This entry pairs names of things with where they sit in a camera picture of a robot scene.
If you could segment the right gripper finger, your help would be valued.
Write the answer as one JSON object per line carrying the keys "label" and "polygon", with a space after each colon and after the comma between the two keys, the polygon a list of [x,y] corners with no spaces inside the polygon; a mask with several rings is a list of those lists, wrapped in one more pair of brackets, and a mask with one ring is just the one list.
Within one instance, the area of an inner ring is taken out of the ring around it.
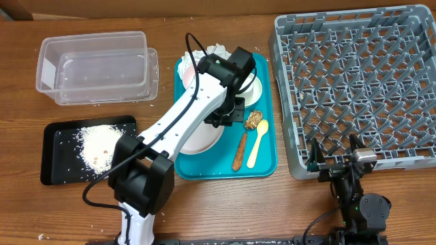
{"label": "right gripper finger", "polygon": [[326,163],[320,144],[315,137],[311,138],[311,151],[307,163],[308,165]]}
{"label": "right gripper finger", "polygon": [[362,141],[360,141],[359,138],[353,133],[349,135],[349,143],[352,152],[356,149],[366,148]]}

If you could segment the large white plate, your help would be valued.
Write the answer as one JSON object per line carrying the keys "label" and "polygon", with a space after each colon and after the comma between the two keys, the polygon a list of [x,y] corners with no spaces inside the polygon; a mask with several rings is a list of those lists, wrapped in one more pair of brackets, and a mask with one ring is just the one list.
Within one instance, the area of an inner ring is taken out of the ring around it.
{"label": "large white plate", "polygon": [[201,122],[181,148],[181,153],[200,154],[207,151],[219,141],[224,129],[224,126],[214,127]]}

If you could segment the pile of white rice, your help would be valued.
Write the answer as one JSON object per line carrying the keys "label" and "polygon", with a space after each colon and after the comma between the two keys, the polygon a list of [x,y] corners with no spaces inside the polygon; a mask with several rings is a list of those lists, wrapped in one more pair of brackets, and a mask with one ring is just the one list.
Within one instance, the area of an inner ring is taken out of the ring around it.
{"label": "pile of white rice", "polygon": [[124,130],[114,125],[82,127],[74,135],[77,140],[78,156],[94,174],[100,175],[112,166],[114,148]]}

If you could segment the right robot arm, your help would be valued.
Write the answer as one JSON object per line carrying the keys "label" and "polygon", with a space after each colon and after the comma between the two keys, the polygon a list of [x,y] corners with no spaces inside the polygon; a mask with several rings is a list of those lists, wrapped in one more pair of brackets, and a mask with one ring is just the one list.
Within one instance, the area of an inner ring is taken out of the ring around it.
{"label": "right robot arm", "polygon": [[[328,182],[330,192],[337,198],[338,206],[316,218],[302,235],[303,244],[387,244],[386,230],[392,204],[387,197],[375,193],[365,194],[361,177],[373,171],[377,156],[356,135],[349,136],[352,155],[348,161],[328,165],[320,144],[311,139],[307,170],[317,172],[319,182]],[[328,235],[309,235],[310,229],[323,218],[341,212],[342,227],[332,228]]]}

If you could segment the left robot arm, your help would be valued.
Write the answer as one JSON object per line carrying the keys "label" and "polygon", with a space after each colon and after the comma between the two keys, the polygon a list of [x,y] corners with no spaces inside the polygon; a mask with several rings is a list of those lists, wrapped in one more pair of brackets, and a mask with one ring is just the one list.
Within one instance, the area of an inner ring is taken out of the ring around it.
{"label": "left robot arm", "polygon": [[201,123],[218,127],[243,121],[245,100],[237,94],[254,69],[253,54],[241,47],[228,59],[202,57],[195,81],[162,118],[138,137],[119,138],[108,179],[125,213],[118,244],[154,242],[155,214],[173,192],[181,148]]}

